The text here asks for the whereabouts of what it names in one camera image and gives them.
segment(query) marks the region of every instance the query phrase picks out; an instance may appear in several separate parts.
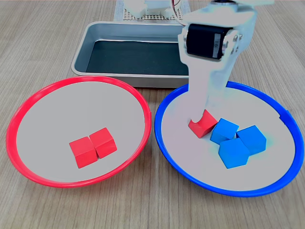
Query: white plastic part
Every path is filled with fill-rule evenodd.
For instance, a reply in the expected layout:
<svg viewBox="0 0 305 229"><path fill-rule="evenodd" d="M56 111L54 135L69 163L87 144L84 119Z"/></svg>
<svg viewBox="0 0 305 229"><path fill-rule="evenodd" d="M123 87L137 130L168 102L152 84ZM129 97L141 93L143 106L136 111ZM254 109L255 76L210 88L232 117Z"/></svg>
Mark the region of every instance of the white plastic part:
<svg viewBox="0 0 305 229"><path fill-rule="evenodd" d="M221 98L231 71L238 55L245 50L252 39L257 12L249 6L231 6L210 4L206 8L191 12L184 16L183 21L188 24L213 25L232 27L231 34L226 37L228 47L221 60L203 58L187 53L185 37L189 25L178 35L181 62L189 69L189 119L198 122L207 104L217 106Z"/></svg>
<svg viewBox="0 0 305 229"><path fill-rule="evenodd" d="M175 10L180 7L182 0L175 0ZM171 0L124 0L125 9L135 18L144 15L162 15L165 18L173 16Z"/></svg>
<svg viewBox="0 0 305 229"><path fill-rule="evenodd" d="M135 18L143 17L147 8L144 0L124 0L124 6Z"/></svg>
<svg viewBox="0 0 305 229"><path fill-rule="evenodd" d="M164 16L165 18L170 18L173 16L173 10L171 7L167 8L166 10L164 11L161 11L160 14L162 16Z"/></svg>

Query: tray rim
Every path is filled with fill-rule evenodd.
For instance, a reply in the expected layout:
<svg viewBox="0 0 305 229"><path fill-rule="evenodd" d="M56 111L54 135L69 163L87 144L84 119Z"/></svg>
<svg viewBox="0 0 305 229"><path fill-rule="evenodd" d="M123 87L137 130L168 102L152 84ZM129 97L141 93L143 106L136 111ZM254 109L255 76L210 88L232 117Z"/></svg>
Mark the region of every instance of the tray rim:
<svg viewBox="0 0 305 229"><path fill-rule="evenodd" d="M162 118L163 114L167 108L167 106L170 104L172 100L174 100L176 97L179 95L185 93L188 91L188 84L185 84L174 91L172 91L170 94L167 95L167 97L161 102L160 106L158 107L155 120L154 120L154 131L155 131L155 137L157 140L157 143L159 145L160 150L162 151L162 154L164 157L167 159L167 161L185 178L188 180L192 181L193 183L197 184L198 186L201 186L209 191L226 195L226 196L232 196L232 197L259 197L259 196L264 196L271 194L273 192L276 192L282 188L284 188L286 185L288 185L299 173L303 161L304 161L304 140L302 137L302 133L292 117L292 115L289 113L288 110L283 108L276 100L271 98L270 96L264 94L261 91L258 91L250 86L241 84L241 83L236 83L236 82L231 82L228 81L227 86L228 88L234 88L238 89L241 91L245 91L247 93L250 93L261 100L265 101L268 103L271 107L273 107L280 115L280 119L283 121L283 123L287 126L289 129L293 140L295 142L295 157L294 160L288 169L288 171L276 182L273 184L270 184L264 188L256 189L256 190L248 190L248 191L232 191L232 190L226 190L218 187L214 187L211 185L208 185L191 175L189 175L187 172L185 172L183 169L181 169L175 161L172 159L170 154L167 152L166 146L163 142L162 138L162 131L161 131L161 126L162 126Z"/></svg>
<svg viewBox="0 0 305 229"><path fill-rule="evenodd" d="M34 106L35 103L37 103L41 98L47 96L51 92L56 91L57 89L63 88L67 85L71 85L74 83L82 83L82 82L101 82L101 83L108 83L112 85L116 85L118 87L121 87L131 93L140 103L143 114L144 114L144 122L145 122L145 129L143 133L143 137L141 139L141 142L139 143L138 148L135 150L133 155L126 160L123 164L119 165L116 169L110 171L109 173L106 173L104 175L101 175L96 178L78 181L78 182L58 182L58 181L52 181L49 179L45 179L41 176L36 175L34 172L32 172L30 169L28 169L25 164L22 162L21 158L19 157L18 149L17 149L17 133L19 126L26 115L26 113ZM145 98L138 92L134 87L130 86L129 84L122 82L117 79L113 79L106 76L79 76L79 77L73 77L64 79L61 81L57 81L55 83L50 84L49 86L46 86L42 89L40 89L38 92L33 94L31 97L29 97L15 112L13 115L9 127L7 129L6 134L6 149L7 154L10 158L11 163L13 166L26 178L28 178L31 181L34 181L35 183L49 186L49 187L59 187L59 188L72 188L72 187L84 187L87 185L92 185L98 182L101 182L105 179L108 179L117 173L124 170L127 166L129 166L143 151L144 147L146 146L149 136L151 134L152 130L152 113L150 111L149 105Z"/></svg>

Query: white grid panel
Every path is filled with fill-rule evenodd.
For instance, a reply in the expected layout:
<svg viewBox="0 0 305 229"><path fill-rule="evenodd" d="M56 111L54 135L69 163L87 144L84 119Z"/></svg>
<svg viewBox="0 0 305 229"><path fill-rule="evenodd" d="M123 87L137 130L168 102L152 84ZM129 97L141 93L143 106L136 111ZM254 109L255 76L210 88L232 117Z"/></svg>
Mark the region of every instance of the white grid panel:
<svg viewBox="0 0 305 229"><path fill-rule="evenodd" d="M183 19L183 15L182 15L182 11L179 8L177 10L177 16L180 20ZM156 15L156 16L148 16L148 15L144 15L141 18L135 18L134 16L132 16L126 9L124 9L124 21L134 21L134 20L175 20L175 17L172 16L170 18L165 18L164 16L161 15Z"/></svg>

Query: cable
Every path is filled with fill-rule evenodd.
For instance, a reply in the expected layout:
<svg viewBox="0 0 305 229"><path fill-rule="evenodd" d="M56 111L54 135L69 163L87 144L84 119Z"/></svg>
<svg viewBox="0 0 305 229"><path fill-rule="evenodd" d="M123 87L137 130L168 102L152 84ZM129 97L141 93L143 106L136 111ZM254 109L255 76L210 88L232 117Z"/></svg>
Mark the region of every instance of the cable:
<svg viewBox="0 0 305 229"><path fill-rule="evenodd" d="M172 2L172 9L173 9L173 15L174 15L175 19L176 19L181 25L186 26L186 24L183 23L182 20L180 20L180 19L178 18L177 12L176 12L176 10L175 10L175 6L178 5L180 1L181 1L181 0L179 0L179 1L175 4L175 0L171 0L171 2Z"/></svg>

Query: wooden block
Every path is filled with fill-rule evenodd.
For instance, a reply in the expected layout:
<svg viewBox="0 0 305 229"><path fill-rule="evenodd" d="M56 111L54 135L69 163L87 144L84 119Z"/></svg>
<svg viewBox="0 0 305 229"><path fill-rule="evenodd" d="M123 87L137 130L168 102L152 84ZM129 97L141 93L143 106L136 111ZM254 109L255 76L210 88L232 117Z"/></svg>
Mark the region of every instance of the wooden block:
<svg viewBox="0 0 305 229"><path fill-rule="evenodd" d="M227 169L246 165L250 156L248 148L239 138L222 141L218 154Z"/></svg>
<svg viewBox="0 0 305 229"><path fill-rule="evenodd" d="M83 168L98 160L96 150L88 137L70 142L78 168Z"/></svg>
<svg viewBox="0 0 305 229"><path fill-rule="evenodd" d="M241 139L243 144L249 149L251 155L266 150L267 139L255 125L238 131L236 137Z"/></svg>
<svg viewBox="0 0 305 229"><path fill-rule="evenodd" d="M91 139L99 158L106 157L117 150L115 141L106 127L93 133L89 138Z"/></svg>
<svg viewBox="0 0 305 229"><path fill-rule="evenodd" d="M198 138L202 138L213 130L217 120L207 111L204 110L202 118L198 123L194 123L192 120L189 123L189 128L196 134Z"/></svg>
<svg viewBox="0 0 305 229"><path fill-rule="evenodd" d="M238 125L221 118L214 128L210 140L220 144L223 141L233 139L238 128Z"/></svg>

